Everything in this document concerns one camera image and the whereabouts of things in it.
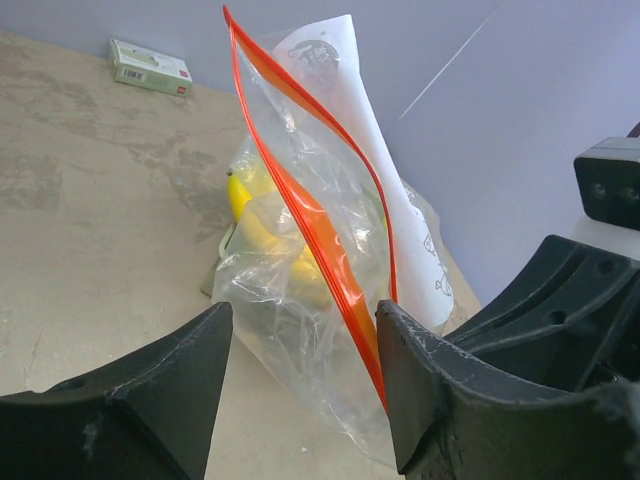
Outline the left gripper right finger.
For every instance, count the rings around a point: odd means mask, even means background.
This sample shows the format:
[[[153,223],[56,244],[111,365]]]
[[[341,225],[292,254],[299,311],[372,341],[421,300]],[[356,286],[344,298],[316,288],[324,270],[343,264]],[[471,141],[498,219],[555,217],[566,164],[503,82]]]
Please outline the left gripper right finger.
[[[481,361],[390,300],[379,303],[376,317],[400,475],[638,478],[638,384],[548,388]]]

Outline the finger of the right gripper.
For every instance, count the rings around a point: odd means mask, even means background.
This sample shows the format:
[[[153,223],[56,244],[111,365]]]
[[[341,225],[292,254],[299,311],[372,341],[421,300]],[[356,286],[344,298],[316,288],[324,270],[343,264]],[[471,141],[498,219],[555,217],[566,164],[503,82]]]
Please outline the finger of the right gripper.
[[[516,278],[447,340],[558,390],[639,378],[639,263],[549,235]]]

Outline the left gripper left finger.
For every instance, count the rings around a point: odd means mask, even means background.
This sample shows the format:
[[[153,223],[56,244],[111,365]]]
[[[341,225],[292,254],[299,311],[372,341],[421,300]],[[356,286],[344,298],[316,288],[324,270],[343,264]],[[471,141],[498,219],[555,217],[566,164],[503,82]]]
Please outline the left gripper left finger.
[[[232,318],[216,303],[100,368],[3,396],[2,478],[204,478]]]

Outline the clear orange-zip bag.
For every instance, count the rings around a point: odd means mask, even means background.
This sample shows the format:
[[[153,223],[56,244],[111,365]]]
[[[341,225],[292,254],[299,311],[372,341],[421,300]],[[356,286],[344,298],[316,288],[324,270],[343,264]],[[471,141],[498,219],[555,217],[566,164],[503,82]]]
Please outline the clear orange-zip bag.
[[[226,24],[248,129],[229,173],[271,177],[332,302],[294,299],[288,258],[275,255],[270,266],[238,225],[212,297],[232,305],[236,336],[311,414],[393,465],[375,312],[394,301],[435,333],[455,315],[438,216],[391,158],[350,15],[265,41],[232,16]]]

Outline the yellow banana bunch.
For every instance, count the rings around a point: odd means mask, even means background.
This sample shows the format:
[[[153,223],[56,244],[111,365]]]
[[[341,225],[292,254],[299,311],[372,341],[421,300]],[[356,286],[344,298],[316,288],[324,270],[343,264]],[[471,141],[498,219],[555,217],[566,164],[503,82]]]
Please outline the yellow banana bunch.
[[[228,174],[227,189],[233,218],[252,249],[269,257],[270,266],[275,264],[275,255],[288,258],[285,290],[298,301],[327,308],[332,302],[331,293],[271,177],[236,171]]]

